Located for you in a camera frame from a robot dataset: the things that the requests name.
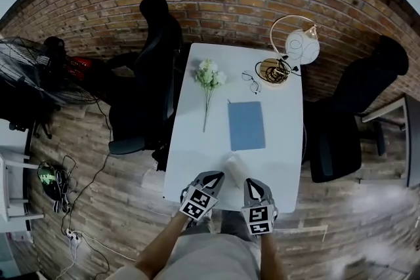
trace desk lamp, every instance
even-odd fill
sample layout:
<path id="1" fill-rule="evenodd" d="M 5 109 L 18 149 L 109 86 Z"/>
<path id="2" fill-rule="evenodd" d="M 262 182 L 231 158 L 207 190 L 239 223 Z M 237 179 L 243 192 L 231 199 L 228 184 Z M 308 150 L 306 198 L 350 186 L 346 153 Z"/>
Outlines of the desk lamp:
<path id="1" fill-rule="evenodd" d="M 308 30 L 299 28 L 298 30 L 292 31 L 286 39 L 286 54 L 281 54 L 273 42 L 273 30 L 276 24 L 286 18 L 303 19 L 309 21 L 313 26 Z M 320 43 L 316 35 L 315 22 L 300 15 L 287 15 L 277 19 L 270 29 L 270 41 L 279 58 L 268 58 L 257 63 L 255 72 L 265 83 L 275 87 L 285 82 L 290 73 L 301 76 L 297 73 L 299 71 L 298 67 L 295 66 L 292 68 L 286 61 L 288 58 L 295 61 L 295 63 L 309 64 L 315 61 L 320 52 Z"/>

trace eyeglasses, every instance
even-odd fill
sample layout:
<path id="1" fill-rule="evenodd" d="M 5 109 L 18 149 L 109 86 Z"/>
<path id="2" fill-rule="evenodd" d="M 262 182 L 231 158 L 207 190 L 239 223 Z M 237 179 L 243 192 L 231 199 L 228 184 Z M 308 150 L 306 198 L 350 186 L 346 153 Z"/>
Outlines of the eyeglasses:
<path id="1" fill-rule="evenodd" d="M 256 80 L 254 80 L 254 77 L 252 77 L 252 75 L 250 75 L 250 74 L 248 73 L 248 71 L 244 71 L 244 72 L 242 73 L 242 79 L 243 79 L 244 81 L 252 81 L 251 85 L 249 86 L 249 89 L 250 89 L 253 93 L 258 94 L 258 93 L 260 93 L 260 92 L 261 92 L 261 85 L 260 85 L 258 82 L 256 82 Z"/>

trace white lamp shade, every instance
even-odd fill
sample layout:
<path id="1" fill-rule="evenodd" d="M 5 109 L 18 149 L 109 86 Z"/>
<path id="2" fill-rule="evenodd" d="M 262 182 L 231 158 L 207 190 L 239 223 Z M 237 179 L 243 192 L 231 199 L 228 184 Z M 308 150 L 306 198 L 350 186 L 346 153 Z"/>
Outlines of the white lamp shade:
<path id="1" fill-rule="evenodd" d="M 318 57 L 320 43 L 312 39 L 302 29 L 292 31 L 286 39 L 286 54 L 300 64 L 309 64 Z"/>

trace person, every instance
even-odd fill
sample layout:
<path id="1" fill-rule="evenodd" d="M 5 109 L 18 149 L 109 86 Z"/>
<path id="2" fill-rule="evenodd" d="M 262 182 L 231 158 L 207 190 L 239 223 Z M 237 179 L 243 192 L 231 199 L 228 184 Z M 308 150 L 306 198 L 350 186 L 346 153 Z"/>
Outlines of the person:
<path id="1" fill-rule="evenodd" d="M 272 233 L 250 235 L 240 212 L 222 211 L 220 233 L 212 233 L 211 211 L 182 231 L 189 217 L 172 217 L 132 266 L 108 280 L 286 280 Z"/>

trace blue notebook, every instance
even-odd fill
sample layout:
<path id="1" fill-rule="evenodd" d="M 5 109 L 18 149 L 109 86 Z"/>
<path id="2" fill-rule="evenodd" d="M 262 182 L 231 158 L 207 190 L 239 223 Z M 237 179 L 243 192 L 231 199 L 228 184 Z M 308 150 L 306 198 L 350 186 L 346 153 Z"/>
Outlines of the blue notebook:
<path id="1" fill-rule="evenodd" d="M 228 113 L 232 151 L 265 148 L 261 102 L 228 103 Z"/>

